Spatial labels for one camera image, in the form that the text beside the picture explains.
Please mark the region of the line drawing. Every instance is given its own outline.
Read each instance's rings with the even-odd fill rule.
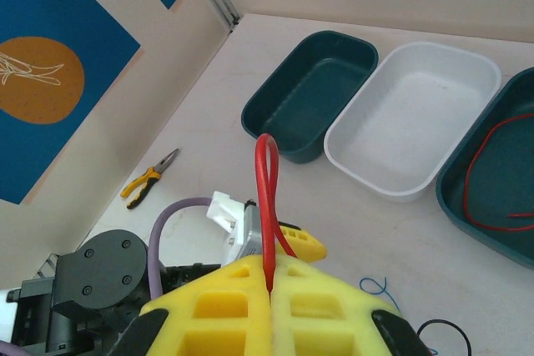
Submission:
[[[2,85],[5,86],[8,78],[15,75],[57,87],[61,85],[61,81],[51,77],[51,75],[60,70],[64,65],[58,64],[53,67],[37,67],[12,58],[5,53],[0,53],[0,77],[2,77]]]

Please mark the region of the yellow-handled pliers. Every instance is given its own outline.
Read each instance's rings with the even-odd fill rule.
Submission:
[[[163,171],[167,169],[167,167],[174,161],[176,156],[178,156],[179,149],[173,150],[171,153],[169,153],[167,156],[162,158],[158,164],[156,164],[153,167],[150,167],[145,174],[143,174],[141,177],[136,178],[134,181],[129,183],[125,189],[120,193],[120,196],[122,198],[127,198],[136,187],[144,184],[141,188],[141,192],[138,193],[138,195],[128,203],[126,208],[132,209],[139,206],[141,202],[143,202],[143,199],[147,196],[149,193],[149,190],[153,187],[155,183],[157,183],[161,179],[161,174]]]

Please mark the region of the white plastic tray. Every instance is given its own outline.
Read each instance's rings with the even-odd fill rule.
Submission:
[[[419,198],[500,86],[489,58],[409,43],[385,58],[330,126],[326,156],[384,198]]]

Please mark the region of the orange circle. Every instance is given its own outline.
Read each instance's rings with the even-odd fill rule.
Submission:
[[[0,44],[0,110],[33,124],[66,118],[82,97],[80,59],[53,39],[18,37]]]

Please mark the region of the red wire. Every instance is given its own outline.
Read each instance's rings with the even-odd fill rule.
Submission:
[[[485,229],[491,229],[493,231],[501,231],[501,232],[521,232],[521,231],[529,231],[531,229],[534,229],[534,224],[527,225],[525,227],[518,227],[518,228],[504,228],[504,227],[495,227],[492,225],[486,225],[483,223],[480,223],[476,221],[471,214],[469,213],[469,209],[467,207],[467,196],[468,196],[468,189],[469,189],[469,182],[471,177],[471,170],[473,169],[473,166],[475,165],[476,160],[480,157],[482,151],[486,147],[487,143],[490,141],[490,138],[493,136],[493,134],[496,132],[497,129],[502,127],[503,125],[506,125],[508,123],[512,123],[517,120],[521,120],[523,118],[532,118],[534,117],[534,113],[528,113],[528,114],[522,114],[520,116],[515,116],[512,118],[508,118],[506,120],[501,121],[498,123],[495,127],[491,129],[491,131],[486,135],[486,138],[484,139],[484,142],[482,142],[482,145],[478,149],[478,151],[475,154],[475,157],[471,160],[471,164],[469,164],[469,168],[467,169],[466,173],[466,181],[464,183],[464,198],[463,198],[463,208],[464,213],[466,214],[467,219],[477,227],[485,228]],[[531,218],[534,217],[534,213],[510,213],[507,216],[508,218]]]
[[[267,168],[267,152],[270,156],[270,173]],[[273,288],[276,268],[275,235],[284,251],[293,257],[295,252],[287,243],[276,217],[276,184],[278,182],[278,147],[268,133],[262,134],[256,143],[254,154],[256,186],[258,188],[259,217],[261,220],[261,242],[264,259],[264,273],[267,290]]]

